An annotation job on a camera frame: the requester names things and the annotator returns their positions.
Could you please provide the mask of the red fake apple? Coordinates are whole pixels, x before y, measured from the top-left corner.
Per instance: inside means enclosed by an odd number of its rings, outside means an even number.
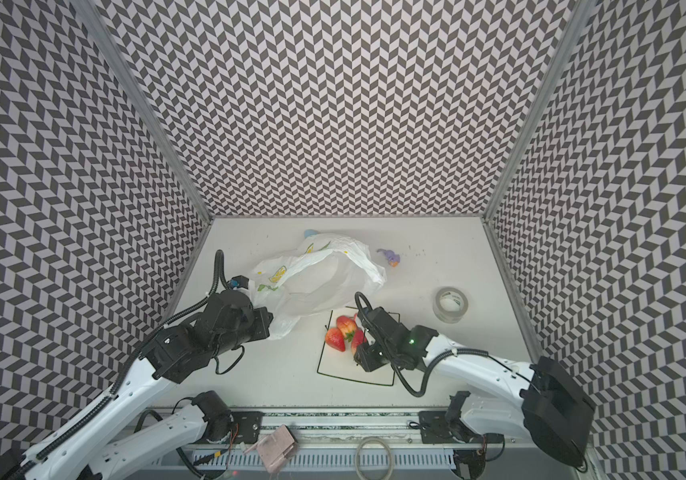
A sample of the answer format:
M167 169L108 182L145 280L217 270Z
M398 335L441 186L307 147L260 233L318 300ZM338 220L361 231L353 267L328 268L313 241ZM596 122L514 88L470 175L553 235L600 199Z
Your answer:
M336 351L346 351L346 337L337 327L332 327L326 332L325 344Z

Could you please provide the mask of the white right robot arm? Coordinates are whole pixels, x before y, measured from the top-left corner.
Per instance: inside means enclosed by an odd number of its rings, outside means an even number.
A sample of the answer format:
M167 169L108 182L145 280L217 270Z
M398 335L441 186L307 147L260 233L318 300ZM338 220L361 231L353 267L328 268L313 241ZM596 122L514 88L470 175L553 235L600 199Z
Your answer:
M389 367L415 398L427 393L435 374L464 383L465 390L452 395L445 412L452 439L468 442L491 434L524 438L552 459L587 472L597 405L558 361L497 357L433 328L407 328L384 308L373 307L361 292L354 300L370 336L354 356L363 370Z

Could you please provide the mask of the white plastic bag lemon print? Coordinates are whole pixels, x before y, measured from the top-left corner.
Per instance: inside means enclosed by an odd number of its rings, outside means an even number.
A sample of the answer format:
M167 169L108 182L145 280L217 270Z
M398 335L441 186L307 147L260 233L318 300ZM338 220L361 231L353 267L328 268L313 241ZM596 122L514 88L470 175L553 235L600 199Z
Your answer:
M343 308L358 292L372 295L387 281L365 243L317 233L294 250L257 263L247 274L252 304L273 315L269 338L286 337L302 319Z

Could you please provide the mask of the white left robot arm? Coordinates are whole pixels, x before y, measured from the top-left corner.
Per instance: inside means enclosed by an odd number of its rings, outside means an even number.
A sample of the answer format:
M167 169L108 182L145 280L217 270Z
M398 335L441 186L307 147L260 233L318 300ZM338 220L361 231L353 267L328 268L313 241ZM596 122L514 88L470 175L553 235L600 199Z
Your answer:
M175 414L119 439L132 420L219 355L243 352L269 337L272 314L246 293L248 279L225 276L215 254L213 284L204 299L173 315L130 355L115 382L42 442L0 456L0 479L125 479L149 462L197 442L234 442L231 409L214 391L194 396Z

